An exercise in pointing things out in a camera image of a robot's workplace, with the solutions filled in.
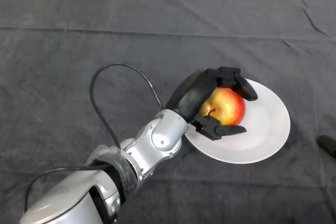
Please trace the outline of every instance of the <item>transparent plastic wrap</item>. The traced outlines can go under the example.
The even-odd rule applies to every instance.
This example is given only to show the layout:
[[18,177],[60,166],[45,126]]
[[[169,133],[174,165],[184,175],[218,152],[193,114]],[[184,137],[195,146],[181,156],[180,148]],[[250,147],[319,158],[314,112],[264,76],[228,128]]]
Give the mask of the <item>transparent plastic wrap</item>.
[[89,156],[86,165],[90,165],[96,160],[113,165],[119,172],[126,198],[129,198],[128,196],[135,192],[138,180],[127,159],[121,155],[120,149],[115,146],[99,145]]

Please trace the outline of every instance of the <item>black cable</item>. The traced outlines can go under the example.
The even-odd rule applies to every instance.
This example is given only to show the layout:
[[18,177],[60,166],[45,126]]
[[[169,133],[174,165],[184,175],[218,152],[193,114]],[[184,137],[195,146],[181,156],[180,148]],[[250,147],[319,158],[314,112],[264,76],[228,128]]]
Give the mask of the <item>black cable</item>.
[[110,64],[106,64],[105,66],[102,66],[101,68],[99,68],[93,75],[92,79],[91,79],[91,83],[90,83],[90,88],[89,88],[89,93],[90,93],[90,100],[91,100],[91,103],[92,103],[92,106],[93,108],[95,109],[96,113],[98,114],[100,120],[103,122],[104,126],[106,127],[106,129],[108,130],[108,132],[110,133],[110,135],[112,136],[114,142],[116,143],[116,147],[117,148],[120,148],[120,141],[117,137],[117,135],[115,134],[114,130],[111,128],[111,126],[109,125],[109,123],[106,121],[106,119],[104,118],[104,116],[101,114],[101,112],[99,111],[98,107],[97,107],[97,104],[95,102],[95,98],[93,96],[93,87],[95,86],[94,85],[94,82],[96,81],[96,78],[97,76],[99,75],[99,73],[101,71],[103,71],[105,68],[109,68],[109,67],[112,67],[112,66],[124,66],[124,67],[128,67],[128,68],[131,68],[133,70],[135,70],[136,72],[138,72],[146,81],[147,83],[149,84],[152,92],[153,92],[153,95],[158,103],[158,105],[160,106],[160,109],[164,109],[154,87],[153,87],[153,84],[152,82],[147,78],[147,76],[141,71],[139,70],[138,68],[132,66],[132,65],[129,65],[129,64],[126,64],[126,63],[110,63]]
[[[89,88],[89,93],[90,93],[90,100],[91,100],[91,103],[92,103],[92,106],[93,108],[95,109],[96,113],[98,114],[100,120],[103,122],[104,126],[106,127],[106,129],[108,130],[108,132],[110,133],[110,135],[112,136],[112,138],[114,139],[115,143],[116,143],[116,147],[117,148],[120,148],[120,142],[118,140],[118,137],[116,136],[116,134],[114,133],[113,129],[110,127],[110,125],[108,124],[108,122],[106,121],[106,119],[104,118],[104,116],[101,114],[101,112],[99,111],[98,107],[97,107],[97,104],[95,102],[95,98],[93,96],[93,87],[95,86],[94,85],[94,82],[97,78],[97,76],[99,75],[99,73],[101,71],[103,71],[105,68],[108,68],[108,67],[112,67],[112,66],[124,66],[124,67],[128,67],[128,68],[131,68],[133,70],[135,70],[136,72],[138,72],[146,81],[147,83],[149,84],[153,94],[154,94],[154,97],[157,101],[157,103],[159,104],[160,106],[160,109],[164,109],[154,87],[153,87],[153,84],[152,82],[147,78],[147,76],[141,71],[139,70],[138,68],[132,66],[132,65],[129,65],[129,64],[125,64],[125,63],[111,63],[111,64],[107,64],[105,66],[102,66],[101,68],[99,68],[93,75],[92,79],[91,79],[91,83],[90,83],[90,88]],[[104,165],[98,165],[98,166],[73,166],[73,167],[60,167],[60,168],[55,168],[55,169],[50,169],[50,170],[46,170],[40,174],[38,174],[28,185],[26,191],[25,191],[25,194],[24,194],[24,203],[23,203],[23,214],[25,214],[25,212],[27,211],[28,209],[28,197],[29,197],[29,193],[31,191],[31,188],[33,186],[33,184],[35,183],[36,180],[38,180],[39,178],[45,176],[45,175],[48,175],[50,173],[56,173],[56,172],[69,172],[69,171],[76,171],[76,170],[102,170],[102,169],[105,169],[107,167],[109,167],[110,164],[104,164]]]
[[24,203],[23,203],[23,214],[25,214],[25,212],[28,209],[28,197],[29,197],[29,193],[31,191],[31,188],[33,186],[33,184],[35,183],[36,180],[38,180],[39,178],[48,175],[50,173],[57,173],[57,172],[69,172],[69,171],[75,171],[75,170],[103,170],[105,168],[108,168],[110,166],[110,164],[104,164],[104,165],[97,165],[97,166],[72,166],[72,167],[60,167],[60,168],[56,168],[56,169],[50,169],[50,170],[45,170],[44,172],[38,174],[28,185],[26,191],[25,191],[25,195],[24,195]]

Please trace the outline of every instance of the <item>black object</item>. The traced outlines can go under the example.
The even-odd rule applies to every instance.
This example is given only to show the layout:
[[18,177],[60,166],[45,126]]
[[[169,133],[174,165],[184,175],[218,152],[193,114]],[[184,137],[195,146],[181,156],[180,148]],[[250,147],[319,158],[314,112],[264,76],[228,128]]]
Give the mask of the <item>black object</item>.
[[326,136],[321,135],[317,138],[318,145],[328,152],[332,157],[336,158],[336,140]]
[[219,140],[222,136],[231,136],[246,132],[246,129],[240,125],[221,125],[220,121],[212,116],[202,116],[197,114],[191,121],[196,127],[196,131],[211,140]]
[[89,190],[89,194],[92,198],[92,201],[97,209],[97,212],[100,216],[101,221],[103,222],[103,224],[112,224],[116,221],[117,217],[118,217],[118,213],[114,213],[113,216],[109,216],[109,213],[106,209],[106,206],[104,204],[103,199],[101,198],[97,188],[92,187]]
[[242,126],[221,125],[214,117],[203,117],[198,113],[216,87],[231,88],[247,101],[258,99],[256,91],[240,75],[240,68],[220,67],[192,73],[177,87],[165,108],[178,113],[187,123],[194,125],[197,132],[211,140],[246,132]]

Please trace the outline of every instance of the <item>gray fabric tablecloth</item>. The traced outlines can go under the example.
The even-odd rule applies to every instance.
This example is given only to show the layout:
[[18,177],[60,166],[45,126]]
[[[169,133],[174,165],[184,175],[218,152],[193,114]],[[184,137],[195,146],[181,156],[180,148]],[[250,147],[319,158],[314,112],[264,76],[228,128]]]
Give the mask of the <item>gray fabric tablecloth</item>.
[[[0,223],[18,223],[35,173],[83,164],[112,145],[91,107],[94,71],[131,63],[162,101],[198,68],[241,67],[291,117],[285,146],[256,164],[211,159],[184,143],[119,223],[335,223],[335,0],[0,0]],[[96,98],[120,138],[159,110],[137,73],[115,67]],[[37,182],[31,204],[63,174]]]

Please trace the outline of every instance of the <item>robotic hand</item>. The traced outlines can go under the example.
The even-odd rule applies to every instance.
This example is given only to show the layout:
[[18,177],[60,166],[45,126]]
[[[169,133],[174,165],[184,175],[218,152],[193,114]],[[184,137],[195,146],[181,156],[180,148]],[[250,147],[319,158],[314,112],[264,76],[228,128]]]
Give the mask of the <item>robotic hand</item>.
[[231,88],[248,101],[258,98],[240,75],[239,68],[221,67],[193,73],[175,90],[157,118],[135,138],[121,142],[120,149],[99,146],[91,154],[89,164],[106,164],[104,169],[72,173],[32,205],[20,223],[115,222],[120,206],[153,174],[156,166],[179,152],[189,123],[210,138],[237,133],[213,120],[212,127],[204,127],[207,122],[198,114],[216,87]]

